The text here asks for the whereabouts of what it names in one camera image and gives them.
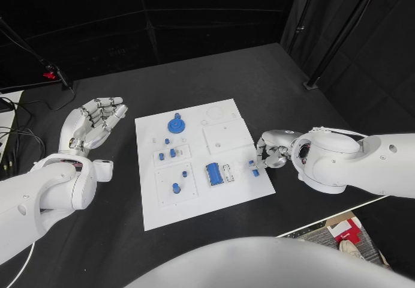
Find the black curtain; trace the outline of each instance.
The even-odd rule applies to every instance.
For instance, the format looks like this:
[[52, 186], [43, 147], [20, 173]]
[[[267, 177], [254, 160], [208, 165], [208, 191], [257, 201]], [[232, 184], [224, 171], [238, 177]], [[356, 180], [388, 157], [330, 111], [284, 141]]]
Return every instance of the black curtain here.
[[[84, 79], [280, 42], [293, 0], [5, 1], [35, 51]], [[43, 82], [36, 58], [0, 33], [0, 88]]]
[[[296, 0], [283, 47], [306, 0]], [[310, 2], [291, 57], [311, 76], [358, 0]], [[365, 134], [415, 133], [415, 1], [372, 0], [317, 82], [352, 128]], [[415, 200], [389, 197], [355, 211], [395, 271], [415, 278]]]

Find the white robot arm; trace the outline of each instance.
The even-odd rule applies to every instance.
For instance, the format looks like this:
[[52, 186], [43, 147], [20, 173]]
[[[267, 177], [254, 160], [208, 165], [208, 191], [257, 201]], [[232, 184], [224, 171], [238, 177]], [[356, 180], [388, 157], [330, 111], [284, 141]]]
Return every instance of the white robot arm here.
[[[362, 136], [355, 141], [345, 134]], [[352, 185], [378, 195], [415, 198], [415, 134], [366, 136], [330, 128], [304, 135], [286, 130], [264, 133], [251, 169], [280, 168], [293, 160], [298, 179], [324, 193]], [[262, 148], [270, 157], [262, 160]]]
[[100, 98], [75, 109], [64, 123], [58, 154], [35, 163], [28, 174], [0, 182], [0, 264], [75, 210], [91, 204], [97, 181], [113, 177], [113, 162], [87, 159], [124, 117], [123, 99]]

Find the black tabletop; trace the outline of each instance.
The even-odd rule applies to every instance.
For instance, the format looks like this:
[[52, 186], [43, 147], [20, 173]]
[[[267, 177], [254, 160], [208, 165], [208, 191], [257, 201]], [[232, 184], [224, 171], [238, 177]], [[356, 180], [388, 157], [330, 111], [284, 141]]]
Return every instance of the black tabletop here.
[[[273, 129], [349, 128], [320, 90], [304, 89], [306, 81], [286, 51], [271, 44], [77, 81], [77, 99], [58, 112], [42, 103], [26, 105], [48, 154], [58, 150], [69, 111], [91, 99], [123, 97], [128, 112], [90, 153], [91, 160], [114, 161], [113, 180], [98, 183], [88, 209], [36, 242], [15, 287], [124, 287], [195, 248], [231, 238], [278, 236], [375, 199], [353, 187], [336, 195], [314, 191], [288, 163], [268, 170], [275, 194], [144, 231], [134, 119], [234, 98], [254, 140]], [[25, 91], [20, 101], [45, 100], [58, 107], [68, 99], [71, 92], [54, 85]], [[23, 144], [22, 171], [36, 160], [36, 145], [33, 139]], [[2, 283], [13, 279], [26, 256], [28, 250], [0, 266]]]

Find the robotic hand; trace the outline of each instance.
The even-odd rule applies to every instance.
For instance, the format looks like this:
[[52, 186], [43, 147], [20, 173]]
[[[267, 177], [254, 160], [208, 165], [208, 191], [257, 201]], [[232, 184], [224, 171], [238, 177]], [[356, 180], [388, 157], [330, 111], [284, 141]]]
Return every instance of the robotic hand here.
[[75, 109], [64, 123], [58, 154], [36, 162], [28, 174], [0, 182], [0, 264], [61, 219], [88, 207], [97, 181], [111, 180], [113, 162], [91, 162], [87, 156], [124, 118], [121, 103], [120, 97], [98, 98]]
[[[345, 134], [363, 139], [355, 141]], [[280, 168], [293, 160], [298, 179], [320, 192], [342, 193], [352, 185], [378, 195], [415, 198], [414, 143], [415, 134], [366, 136], [324, 127], [306, 134], [271, 130], [258, 141], [249, 168]]]

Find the red object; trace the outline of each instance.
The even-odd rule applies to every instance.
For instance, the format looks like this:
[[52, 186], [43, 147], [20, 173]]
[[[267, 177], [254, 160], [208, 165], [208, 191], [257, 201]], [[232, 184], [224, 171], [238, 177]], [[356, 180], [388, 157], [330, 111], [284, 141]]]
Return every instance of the red object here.
[[358, 234], [360, 233], [360, 229], [355, 224], [355, 221], [352, 219], [347, 220], [352, 228], [343, 231], [336, 237], [337, 243], [340, 243], [342, 240], [350, 240], [353, 244], [356, 244], [360, 239], [358, 237]]
[[55, 78], [56, 78], [54, 72], [43, 73], [43, 76], [45, 76], [46, 78], [49, 78], [49, 79], [55, 79]]

